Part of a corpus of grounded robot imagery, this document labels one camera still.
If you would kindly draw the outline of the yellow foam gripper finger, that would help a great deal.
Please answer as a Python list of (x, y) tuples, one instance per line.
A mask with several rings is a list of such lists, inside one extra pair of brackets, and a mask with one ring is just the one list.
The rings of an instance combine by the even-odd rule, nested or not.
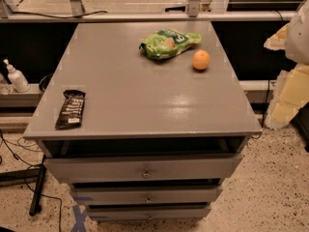
[(269, 50), (284, 50), (286, 48), (287, 29), (289, 23), (281, 27), (275, 34), (264, 43), (264, 47)]
[(267, 109), (265, 125), (273, 130), (284, 128), (308, 102), (309, 66), (297, 64), (289, 72), (281, 71)]

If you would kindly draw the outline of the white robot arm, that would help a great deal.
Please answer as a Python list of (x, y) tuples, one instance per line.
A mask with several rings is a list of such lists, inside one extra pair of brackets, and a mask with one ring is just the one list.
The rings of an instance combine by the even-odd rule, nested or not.
[(297, 9), (289, 23), (265, 41), (264, 47), (284, 50), (285, 56), (295, 62), (291, 71), (281, 71), (277, 76), (267, 109), (266, 126), (279, 130), (309, 102), (309, 0)]

